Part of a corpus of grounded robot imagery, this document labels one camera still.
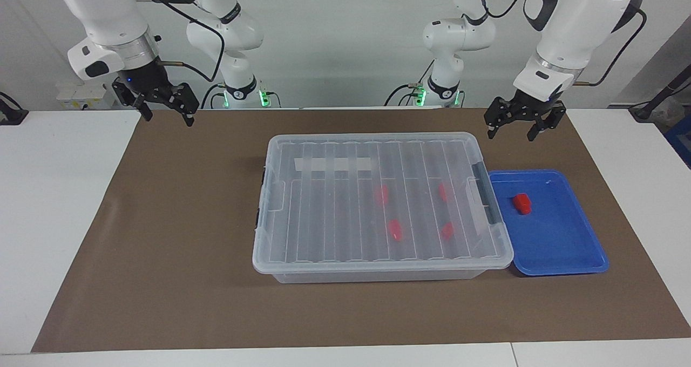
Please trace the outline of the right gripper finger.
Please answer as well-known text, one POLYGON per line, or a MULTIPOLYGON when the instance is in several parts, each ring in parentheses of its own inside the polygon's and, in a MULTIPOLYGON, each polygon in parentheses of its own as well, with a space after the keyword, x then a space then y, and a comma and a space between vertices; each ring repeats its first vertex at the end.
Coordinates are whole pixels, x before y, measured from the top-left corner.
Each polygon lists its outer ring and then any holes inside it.
POLYGON ((145 101, 143 94, 134 94, 123 82, 112 82, 112 89, 114 94, 118 97, 119 103, 123 106, 136 109, 138 113, 145 119, 150 121, 153 118, 153 113, 145 101))
POLYGON ((188 84, 165 87, 165 106, 179 113, 187 125, 192 127, 199 101, 188 84))

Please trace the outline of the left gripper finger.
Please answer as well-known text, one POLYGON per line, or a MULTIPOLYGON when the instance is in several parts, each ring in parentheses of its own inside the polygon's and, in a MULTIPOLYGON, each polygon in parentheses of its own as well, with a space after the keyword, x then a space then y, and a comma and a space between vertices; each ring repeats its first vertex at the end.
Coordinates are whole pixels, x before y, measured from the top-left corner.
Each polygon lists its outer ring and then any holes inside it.
POLYGON ((534 119, 534 124, 526 134, 528 140, 535 140, 545 130, 555 129, 565 115, 567 109, 564 105, 554 105, 545 114, 540 114, 534 119))
POLYGON ((495 98, 483 116, 488 137, 494 138, 500 127, 513 123, 515 121, 513 114, 513 101, 495 98))

